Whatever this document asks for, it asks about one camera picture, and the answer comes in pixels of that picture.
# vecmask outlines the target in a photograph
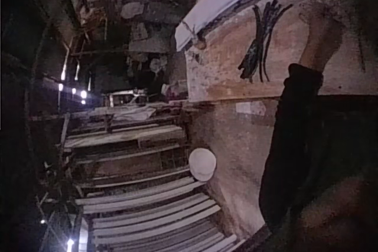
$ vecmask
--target wooden plank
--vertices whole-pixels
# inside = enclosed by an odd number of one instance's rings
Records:
[[[144,121],[128,121],[128,120],[115,120],[112,121],[111,127],[114,128],[124,128],[124,127],[132,127],[137,125],[145,125],[150,123],[165,123],[169,122],[170,120],[174,120],[179,118],[179,115],[168,115],[168,114],[162,114],[158,116],[151,117]],[[102,130],[104,129],[104,122],[93,122],[89,123],[87,126],[82,126],[78,129],[74,129],[71,131],[71,133],[80,133],[84,131],[90,131],[90,130]]]
[[[136,150],[134,152],[127,151],[129,153],[125,153],[126,151],[121,151],[119,155],[108,156],[108,157],[105,156],[104,158],[101,158],[101,156],[103,155],[95,155],[94,157],[87,156],[85,159],[78,159],[75,162],[78,165],[82,165],[82,164],[93,163],[93,162],[117,161],[119,159],[135,158],[137,156],[151,155],[153,153],[165,152],[167,150],[173,150],[173,149],[178,149],[178,148],[180,148],[180,145],[178,143],[175,143],[169,146],[159,146],[159,147],[154,147],[154,148],[149,148],[149,149],[144,149],[144,150]]]
[[[116,133],[106,133],[101,135],[96,135],[94,137],[85,137],[85,138],[68,138],[66,141],[65,148],[83,148],[89,146],[99,146],[108,143],[119,143],[119,142],[127,142],[132,140],[147,140],[153,139],[157,137],[161,137],[162,135],[166,134],[173,134],[177,133],[177,137],[181,138],[179,135],[183,133],[183,129],[176,125],[165,125],[156,127],[153,129],[141,129],[141,130],[132,130],[132,131],[122,131]]]
[[[130,130],[138,130],[138,129],[146,129],[146,128],[152,128],[152,127],[158,127],[159,124],[157,123],[151,123],[147,125],[137,125],[137,126],[131,126],[131,127],[123,127],[120,129],[114,129],[112,131],[113,133],[118,133],[118,132],[124,132],[124,131],[130,131]],[[104,134],[108,134],[106,130],[101,130],[97,132],[89,132],[89,133],[82,133],[82,134],[76,134],[76,135],[70,135],[70,139],[75,139],[75,138],[83,138],[83,137],[95,137],[95,136],[100,136]]]
[[[195,251],[202,251],[209,246],[213,246],[224,239],[223,233],[217,233],[209,238],[206,238],[198,243],[195,243],[191,247],[187,247],[182,249],[180,252],[195,252]]]
[[[174,251],[181,251],[182,249],[185,249],[185,247],[192,247],[196,243],[199,243],[203,240],[208,240],[210,237],[213,237],[218,232],[217,228],[213,227],[212,229],[200,233],[196,235],[195,237],[188,237],[185,241],[180,241],[178,244],[174,246],[169,246],[165,249],[158,250],[158,252],[174,252]]]
[[[163,233],[168,233],[170,231],[174,231],[178,228],[184,227],[186,225],[192,224],[198,220],[201,220],[203,218],[206,218],[212,214],[215,214],[217,211],[220,210],[220,207],[218,205],[215,205],[206,211],[200,212],[199,214],[193,215],[192,217],[186,218],[184,220],[175,222],[170,225],[166,225],[164,227],[155,228],[153,230],[143,231],[136,234],[128,234],[123,236],[117,236],[117,237],[109,237],[109,238],[96,238],[94,240],[94,243],[98,244],[114,244],[114,243],[126,243],[128,241],[133,240],[142,240],[148,237],[153,237],[156,235],[160,235]]]
[[[187,166],[183,166],[180,168],[175,169],[174,171],[169,170],[169,173],[162,174],[162,175],[156,175],[149,178],[141,178],[141,179],[135,179],[135,180],[128,180],[128,181],[122,181],[122,182],[115,182],[115,183],[109,183],[109,184],[81,184],[80,186],[82,188],[107,188],[107,187],[114,187],[114,186],[121,186],[121,185],[130,185],[130,184],[137,184],[142,182],[148,182],[156,179],[161,179],[169,176],[173,176],[176,174],[183,174],[185,172],[189,172],[190,168]]]
[[[188,207],[196,205],[198,203],[208,200],[209,197],[203,193],[198,193],[193,196],[187,197],[185,199],[173,202],[158,208],[134,212],[131,214],[117,215],[114,217],[107,218],[95,218],[93,219],[94,228],[108,228],[108,227],[118,227],[121,225],[130,225],[137,222],[143,222],[152,220],[154,218],[161,218],[165,215],[172,214],[177,211],[184,210]]]
[[[127,192],[124,194],[119,195],[111,195],[111,196],[103,196],[103,197],[97,197],[97,198],[86,198],[86,199],[76,199],[77,205],[93,205],[93,204],[104,204],[104,203],[111,203],[111,202],[120,202],[130,199],[137,199],[140,197],[148,196],[148,195],[154,195],[159,194],[165,191],[169,191],[190,183],[193,183],[194,179],[192,177],[185,177],[181,178],[179,180],[174,180],[172,182],[149,187],[142,190]]]
[[[218,252],[219,250],[223,249],[227,245],[231,244],[232,242],[236,241],[236,235],[231,235],[230,237],[227,237],[226,239],[222,240],[221,242],[215,244],[214,246],[203,250],[203,252]]]
[[[185,193],[191,192],[194,188],[204,185],[204,182],[195,182],[177,189],[173,189],[167,192],[159,193],[152,196],[147,196],[139,199],[126,200],[122,202],[97,204],[97,205],[87,205],[84,206],[85,214],[93,214],[96,212],[115,212],[125,210],[127,208],[132,208],[136,206],[143,206],[147,204],[153,204],[156,202],[161,202],[173,197],[183,195]]]
[[[204,209],[210,208],[213,205],[215,205],[214,200],[207,200],[191,208],[186,208],[175,214],[159,217],[156,220],[147,221],[147,220],[144,220],[143,218],[139,218],[139,220],[134,219],[133,221],[137,222],[136,224],[133,223],[131,225],[126,225],[122,227],[98,228],[94,230],[93,234],[95,236],[107,236],[107,235],[116,235],[116,234],[129,234],[132,232],[148,230],[154,227],[159,227],[159,226],[166,225],[174,221],[181,220],[189,215],[193,215]]]
[[[132,241],[123,244],[114,244],[112,245],[112,248],[114,252],[153,252],[173,246],[180,246],[181,243],[185,244],[187,240],[196,240],[198,239],[198,236],[201,235],[211,236],[216,232],[217,229],[214,228],[214,225],[209,220],[201,220],[169,233],[160,234],[152,238],[146,238],[143,241]]]
[[[239,248],[244,242],[246,242],[245,239],[240,240],[238,243],[236,243],[234,246],[230,247],[228,250],[225,252],[232,252],[235,251],[237,248]]]
[[[271,0],[260,0],[253,4],[262,9],[268,1]],[[216,102],[279,97],[288,76],[288,66],[299,61],[306,45],[308,26],[298,18],[300,3],[304,1],[279,0],[283,6],[294,6],[285,12],[273,31],[266,62],[269,82],[265,79],[261,83],[259,72],[256,72],[251,84],[240,78],[241,71],[237,69],[255,38],[256,23],[252,5],[209,32],[206,35],[207,48],[201,53],[195,47],[186,51],[189,100]],[[354,31],[346,28],[341,47],[324,70],[320,95],[378,94],[377,58],[366,42],[363,50],[366,71],[359,65],[358,37]]]

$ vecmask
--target black cable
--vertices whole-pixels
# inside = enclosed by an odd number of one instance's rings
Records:
[[[278,4],[277,0],[273,0],[272,3],[266,3],[262,16],[259,7],[257,5],[253,6],[253,12],[256,18],[256,38],[252,41],[243,61],[238,66],[239,70],[243,69],[240,78],[248,78],[252,83],[252,77],[257,71],[257,68],[259,68],[260,81],[264,82],[263,73],[266,80],[270,81],[268,72],[266,71],[266,59],[268,57],[273,28],[285,11],[292,6],[293,5],[290,4],[281,10],[282,5]]]

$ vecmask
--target white stair tread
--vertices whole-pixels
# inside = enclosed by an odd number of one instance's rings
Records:
[[[195,182],[193,184],[189,184],[186,186],[182,186],[180,188],[176,188],[167,192],[142,197],[139,199],[132,199],[126,200],[122,202],[113,202],[113,203],[105,203],[105,204],[97,204],[97,205],[85,205],[84,206],[84,213],[85,214],[93,214],[96,212],[114,212],[125,210],[128,208],[133,208],[136,206],[143,206],[146,204],[152,204],[155,202],[160,202],[163,200],[171,199],[176,196],[180,196],[182,194],[188,193],[192,191],[196,187],[200,187],[204,185],[204,182]]]
[[[137,224],[126,225],[123,227],[112,227],[112,228],[100,228],[95,229],[93,235],[95,236],[105,236],[105,235],[115,235],[115,234],[127,234],[142,230],[148,230],[154,227],[159,227],[161,225],[169,224],[174,221],[181,220],[189,215],[193,215],[198,213],[204,209],[207,209],[211,206],[215,205],[215,201],[207,200],[202,202],[194,207],[187,208],[183,211],[177,212],[175,214],[167,215],[165,217],[157,218],[156,220],[152,221],[144,221],[139,222]]]
[[[93,228],[118,227],[122,225],[130,225],[138,222],[153,220],[155,218],[161,218],[165,215],[173,214],[175,212],[189,208],[207,199],[209,199],[208,196],[203,193],[198,193],[177,202],[173,202],[168,205],[146,211],[117,215],[115,217],[108,218],[95,218],[93,219]]]
[[[174,231],[178,228],[192,224],[200,219],[206,218],[209,215],[215,214],[219,210],[220,210],[220,207],[218,205],[215,205],[203,212],[200,212],[196,215],[193,215],[189,218],[185,218],[173,224],[166,225],[164,227],[158,227],[153,230],[143,231],[143,232],[135,233],[135,234],[123,235],[123,236],[103,237],[103,238],[98,237],[98,238],[95,238],[93,242],[95,244],[114,244],[114,243],[126,243],[128,241],[133,241],[133,240],[141,240],[144,238]]]
[[[130,199],[137,199],[140,197],[169,191],[171,189],[178,188],[187,184],[191,184],[193,182],[194,182],[194,179],[192,177],[185,177],[185,178],[181,178],[179,180],[175,180],[166,184],[149,187],[142,190],[127,192],[123,194],[95,197],[95,198],[76,199],[76,204],[77,205],[94,205],[94,204],[104,204],[104,203],[119,202],[119,201],[130,200]]]

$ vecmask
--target wooden beam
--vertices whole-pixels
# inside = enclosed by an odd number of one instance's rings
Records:
[[[110,196],[96,197],[96,198],[77,199],[76,203],[78,205],[96,205],[96,204],[108,204],[108,203],[114,203],[114,202],[129,201],[132,199],[138,199],[145,196],[151,196],[151,195],[167,192],[169,190],[176,189],[181,186],[192,184],[193,182],[194,182],[194,178],[186,177],[186,178],[182,178],[182,179],[172,181],[166,184],[149,187],[149,188],[138,190],[138,191],[132,191],[132,192],[124,193],[124,194],[110,195]]]
[[[76,215],[73,229],[72,229],[72,237],[73,237],[73,246],[72,252],[79,252],[79,239],[80,239],[80,229],[82,227],[83,221],[83,207],[79,207],[79,211]]]
[[[142,183],[142,182],[147,182],[147,181],[152,181],[156,179],[173,176],[176,174],[184,174],[186,172],[189,172],[190,169],[187,166],[183,166],[181,168],[175,169],[174,171],[172,171],[172,169],[169,169],[167,171],[169,171],[169,173],[162,174],[162,175],[155,175],[149,178],[134,179],[134,175],[132,175],[133,177],[132,180],[114,182],[114,183],[102,183],[102,184],[80,184],[80,186],[82,188],[106,188],[106,187],[114,187],[114,186],[121,186],[121,185],[137,184],[137,183]]]
[[[112,48],[109,50],[88,50],[88,51],[81,51],[79,53],[71,53],[70,56],[83,56],[83,55],[93,55],[93,54],[104,54],[104,53],[127,53],[128,50],[124,49],[123,47]]]
[[[167,150],[178,149],[180,147],[181,146],[179,144],[175,143],[169,146],[160,146],[160,147],[154,147],[151,149],[138,150],[138,151],[135,151],[134,153],[125,153],[126,151],[123,151],[123,154],[120,154],[117,156],[108,156],[108,157],[101,158],[101,155],[99,155],[100,157],[77,160],[76,163],[78,165],[82,165],[86,163],[118,161],[119,159],[136,158],[139,156],[146,156],[146,155],[151,155],[153,153],[160,153],[160,152],[165,152]]]

